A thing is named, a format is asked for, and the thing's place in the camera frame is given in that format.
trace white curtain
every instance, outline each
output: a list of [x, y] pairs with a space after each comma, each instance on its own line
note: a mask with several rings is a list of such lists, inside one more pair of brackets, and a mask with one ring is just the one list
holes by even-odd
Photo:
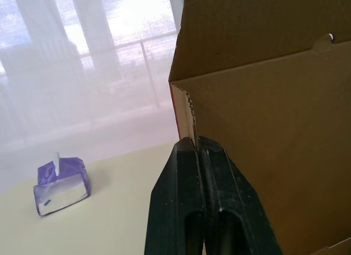
[[176, 38], [169, 0], [0, 0], [0, 191], [55, 151], [88, 163], [176, 141]]

